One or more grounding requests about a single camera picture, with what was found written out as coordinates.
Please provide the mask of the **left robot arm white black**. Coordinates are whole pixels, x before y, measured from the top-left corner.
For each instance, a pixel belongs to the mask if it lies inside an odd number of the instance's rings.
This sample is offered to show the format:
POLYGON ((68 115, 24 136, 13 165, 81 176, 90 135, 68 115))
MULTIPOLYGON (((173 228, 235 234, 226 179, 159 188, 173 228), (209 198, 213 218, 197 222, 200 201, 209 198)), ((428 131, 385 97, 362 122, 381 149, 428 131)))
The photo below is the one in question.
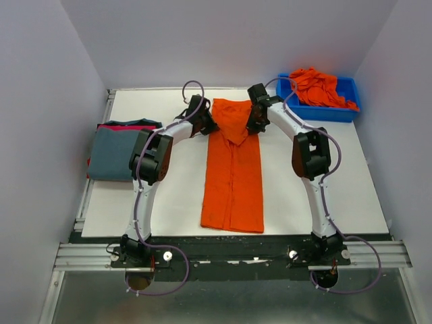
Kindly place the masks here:
POLYGON ((126 258, 136 267, 149 261, 149 249, 142 244, 151 236, 151 215, 157 188, 169 169, 174 145, 201 133, 219 128, 210 113, 210 100, 196 94, 188 101, 188 107, 167 126, 138 133, 129 167, 134 185, 134 206, 121 244, 131 246, 126 258))

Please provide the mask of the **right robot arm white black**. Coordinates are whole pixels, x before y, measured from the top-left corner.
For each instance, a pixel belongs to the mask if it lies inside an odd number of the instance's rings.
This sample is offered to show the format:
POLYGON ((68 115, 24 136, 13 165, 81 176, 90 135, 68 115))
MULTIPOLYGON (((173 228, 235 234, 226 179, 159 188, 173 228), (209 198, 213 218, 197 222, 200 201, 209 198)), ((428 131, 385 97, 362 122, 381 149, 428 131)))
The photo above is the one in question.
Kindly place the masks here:
POLYGON ((312 216, 312 233, 323 240, 336 234, 325 203, 325 175, 329 173, 331 155, 325 128, 314 128, 297 116, 284 100, 270 96, 263 84, 248 90, 251 111, 246 123, 249 134, 264 132, 276 125, 292 141, 292 169, 302 180, 312 216))

